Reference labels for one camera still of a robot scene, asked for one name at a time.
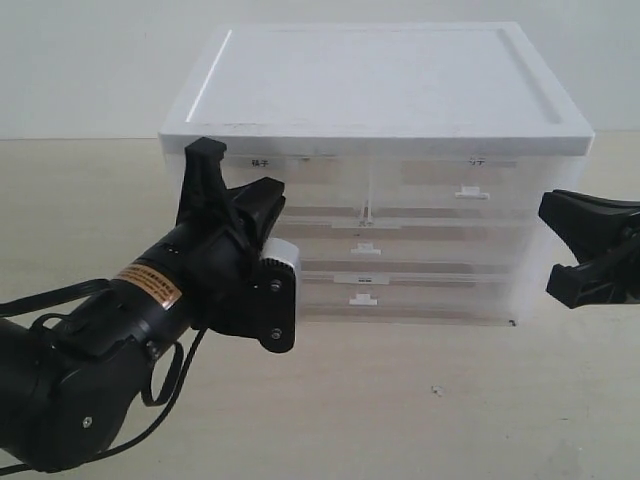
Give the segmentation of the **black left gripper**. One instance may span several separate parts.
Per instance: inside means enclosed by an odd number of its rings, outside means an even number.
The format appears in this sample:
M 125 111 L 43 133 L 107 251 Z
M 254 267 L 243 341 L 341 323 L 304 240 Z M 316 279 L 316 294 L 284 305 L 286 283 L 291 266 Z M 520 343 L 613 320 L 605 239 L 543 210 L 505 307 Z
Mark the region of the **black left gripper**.
M 286 203 L 285 184 L 263 177 L 229 189 L 240 220 L 231 226 L 221 173 L 226 150 L 207 137 L 185 147 L 177 225 L 162 239 L 162 249 L 203 309 L 196 325 L 286 353 L 296 339 L 299 277 L 284 264 L 261 259 Z

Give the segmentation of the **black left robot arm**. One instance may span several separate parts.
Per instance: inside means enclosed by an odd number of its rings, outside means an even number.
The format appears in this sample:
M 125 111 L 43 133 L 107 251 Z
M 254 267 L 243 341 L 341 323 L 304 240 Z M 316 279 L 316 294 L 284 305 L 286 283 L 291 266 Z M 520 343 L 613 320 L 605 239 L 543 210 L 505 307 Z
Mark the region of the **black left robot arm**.
M 228 187 L 226 150 L 207 137 L 186 146 L 174 227 L 115 277 L 2 305 L 1 448 L 15 459 L 3 475 L 119 454 L 133 401 L 162 416 L 176 404 L 196 354 L 187 331 L 293 348 L 298 251 L 272 236 L 285 185 Z

